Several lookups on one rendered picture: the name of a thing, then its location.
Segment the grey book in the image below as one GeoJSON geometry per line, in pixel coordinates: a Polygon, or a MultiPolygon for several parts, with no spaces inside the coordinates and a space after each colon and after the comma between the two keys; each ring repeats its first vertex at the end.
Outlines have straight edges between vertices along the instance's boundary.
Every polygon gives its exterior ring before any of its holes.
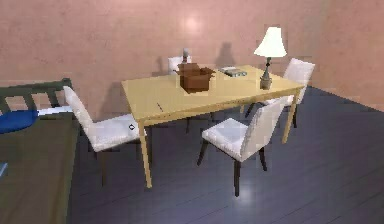
{"type": "Polygon", "coordinates": [[[229,66],[229,67],[223,67],[220,68],[220,71],[224,74],[230,76],[230,77],[240,77],[240,76],[246,76],[247,73],[245,71],[242,71],[236,67],[229,66]]]}

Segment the yellow wooden table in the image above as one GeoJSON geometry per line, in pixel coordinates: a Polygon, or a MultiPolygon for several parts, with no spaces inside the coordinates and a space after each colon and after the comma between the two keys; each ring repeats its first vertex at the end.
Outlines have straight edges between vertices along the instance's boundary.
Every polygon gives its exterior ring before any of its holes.
{"type": "Polygon", "coordinates": [[[121,83],[129,109],[138,123],[146,186],[152,186],[145,128],[187,117],[240,107],[250,103],[293,95],[297,100],[302,84],[272,75],[269,90],[260,88],[261,69],[240,67],[246,76],[231,78],[220,71],[213,74],[209,90],[188,94],[178,75],[126,80],[121,83]]]}

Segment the brown cardboard box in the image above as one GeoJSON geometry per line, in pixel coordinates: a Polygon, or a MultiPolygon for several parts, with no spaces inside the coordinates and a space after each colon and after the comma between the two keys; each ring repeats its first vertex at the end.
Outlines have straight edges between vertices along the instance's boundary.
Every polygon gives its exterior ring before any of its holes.
{"type": "Polygon", "coordinates": [[[197,63],[185,63],[178,65],[177,74],[180,76],[180,86],[188,93],[196,93],[209,90],[209,82],[215,73],[214,70],[200,68],[197,63]]]}

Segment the dark green bed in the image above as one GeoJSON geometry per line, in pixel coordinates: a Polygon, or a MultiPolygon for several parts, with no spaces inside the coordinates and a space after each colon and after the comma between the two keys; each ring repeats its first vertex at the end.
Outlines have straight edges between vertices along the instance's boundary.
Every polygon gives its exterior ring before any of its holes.
{"type": "Polygon", "coordinates": [[[71,80],[0,87],[0,224],[66,224],[79,124],[56,96],[71,80]],[[21,97],[25,128],[5,133],[8,97],[21,97]]]}

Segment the blue pillow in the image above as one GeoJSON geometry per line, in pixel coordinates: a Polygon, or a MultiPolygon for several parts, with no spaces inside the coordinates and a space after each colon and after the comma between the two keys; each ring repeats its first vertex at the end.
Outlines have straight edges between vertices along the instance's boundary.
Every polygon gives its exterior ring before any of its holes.
{"type": "Polygon", "coordinates": [[[28,128],[35,123],[37,118],[37,110],[18,110],[0,115],[0,134],[28,128]]]}

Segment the white shade table lamp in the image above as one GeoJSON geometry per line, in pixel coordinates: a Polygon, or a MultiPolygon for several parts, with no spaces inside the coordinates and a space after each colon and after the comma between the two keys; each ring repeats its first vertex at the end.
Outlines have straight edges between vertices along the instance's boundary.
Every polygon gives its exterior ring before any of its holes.
{"type": "Polygon", "coordinates": [[[287,54],[282,40],[282,29],[279,27],[269,27],[261,43],[255,49],[254,54],[266,58],[265,70],[260,78],[260,88],[262,90],[269,90],[272,83],[272,79],[269,76],[271,59],[281,58],[287,54]]]}

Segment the white chair dark legs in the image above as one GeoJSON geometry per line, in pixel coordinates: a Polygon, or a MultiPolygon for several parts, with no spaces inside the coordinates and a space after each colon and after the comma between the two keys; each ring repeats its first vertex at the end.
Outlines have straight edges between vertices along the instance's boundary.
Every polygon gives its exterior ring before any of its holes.
{"type": "Polygon", "coordinates": [[[249,125],[228,118],[202,132],[202,146],[197,165],[202,163],[209,144],[234,160],[235,196],[240,193],[241,164],[255,153],[259,154],[262,169],[267,170],[265,146],[269,144],[280,115],[288,101],[281,97],[257,110],[249,125]]]}
{"type": "Polygon", "coordinates": [[[122,144],[135,144],[136,152],[140,152],[138,123],[131,114],[94,122],[82,101],[71,87],[64,86],[66,102],[71,107],[89,140],[95,156],[101,157],[101,183],[106,184],[105,153],[122,144]]]}
{"type": "MultiPolygon", "coordinates": [[[[300,90],[300,94],[298,97],[298,100],[296,102],[296,105],[298,107],[299,104],[301,104],[303,97],[305,95],[305,91],[307,89],[309,80],[312,76],[312,73],[314,71],[315,64],[310,63],[310,62],[305,62],[296,58],[292,58],[290,60],[290,63],[288,64],[288,67],[284,73],[283,78],[289,79],[291,81],[298,82],[300,84],[303,84],[304,87],[300,90]]],[[[293,101],[293,95],[288,96],[287,103],[285,104],[285,107],[290,107],[293,101]]],[[[275,99],[270,99],[266,101],[259,102],[259,104],[263,106],[267,106],[273,102],[275,102],[278,98],[275,99]]],[[[250,112],[252,111],[253,107],[255,106],[256,103],[251,103],[245,117],[248,117],[250,112]]],[[[293,126],[294,128],[297,128],[297,111],[296,109],[294,115],[293,115],[293,126]]]]}
{"type": "Polygon", "coordinates": [[[178,65],[183,62],[182,56],[171,57],[168,59],[168,70],[170,74],[175,74],[178,71],[178,65]]]}

